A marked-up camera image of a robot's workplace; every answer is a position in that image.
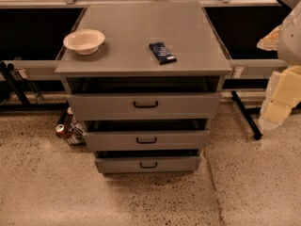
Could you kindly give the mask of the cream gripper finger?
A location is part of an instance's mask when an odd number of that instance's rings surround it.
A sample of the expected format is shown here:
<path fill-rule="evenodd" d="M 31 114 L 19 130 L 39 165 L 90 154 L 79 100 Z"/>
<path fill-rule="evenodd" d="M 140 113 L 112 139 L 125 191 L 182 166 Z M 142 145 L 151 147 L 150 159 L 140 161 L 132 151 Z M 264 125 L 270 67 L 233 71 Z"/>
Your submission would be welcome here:
<path fill-rule="evenodd" d="M 282 73 L 273 72 L 261 105 L 262 130 L 278 128 L 301 103 L 301 66 L 290 66 Z"/>
<path fill-rule="evenodd" d="M 275 27 L 268 35 L 260 39 L 257 47 L 264 51 L 276 51 L 280 26 Z"/>

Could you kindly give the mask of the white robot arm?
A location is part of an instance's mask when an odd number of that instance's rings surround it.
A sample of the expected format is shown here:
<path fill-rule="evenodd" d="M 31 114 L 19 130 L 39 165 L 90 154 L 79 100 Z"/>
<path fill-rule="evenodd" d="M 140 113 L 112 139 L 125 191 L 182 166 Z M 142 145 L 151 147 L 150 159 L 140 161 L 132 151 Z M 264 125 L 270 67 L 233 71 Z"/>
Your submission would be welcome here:
<path fill-rule="evenodd" d="M 261 105 L 260 128 L 273 130 L 301 103 L 301 2 L 257 47 L 277 51 L 277 57 L 288 65 L 282 73 L 272 73 Z"/>

